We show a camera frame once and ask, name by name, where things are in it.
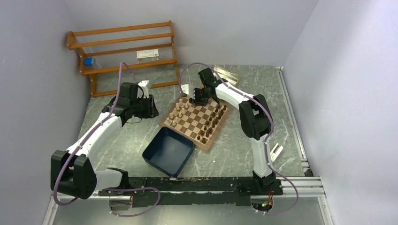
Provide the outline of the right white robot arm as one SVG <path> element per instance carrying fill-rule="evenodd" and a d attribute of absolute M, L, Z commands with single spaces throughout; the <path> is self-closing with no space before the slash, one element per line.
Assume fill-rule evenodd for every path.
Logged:
<path fill-rule="evenodd" d="M 272 161 L 268 138 L 273 131 L 273 121 L 268 105 L 262 94 L 247 94 L 225 79 L 218 79 L 210 68 L 200 71 L 202 88 L 188 84 L 181 85 L 181 92 L 190 97 L 193 104 L 206 106 L 209 99 L 216 102 L 223 100 L 239 111 L 240 125 L 249 138 L 253 151 L 253 181 L 249 189 L 258 194 L 265 194 L 276 180 L 272 170 Z"/>

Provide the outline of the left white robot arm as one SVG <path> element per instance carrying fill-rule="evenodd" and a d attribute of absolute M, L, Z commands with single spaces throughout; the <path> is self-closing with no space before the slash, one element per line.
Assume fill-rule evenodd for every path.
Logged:
<path fill-rule="evenodd" d="M 87 199 L 96 190 L 111 188 L 118 195 L 129 191 L 128 172 L 117 168 L 94 170 L 91 161 L 98 157 L 107 139 L 126 122 L 137 117 L 151 119 L 159 115 L 148 80 L 123 82 L 118 97 L 101 110 L 97 121 L 66 150 L 55 151 L 50 159 L 50 187 L 54 193 Z"/>

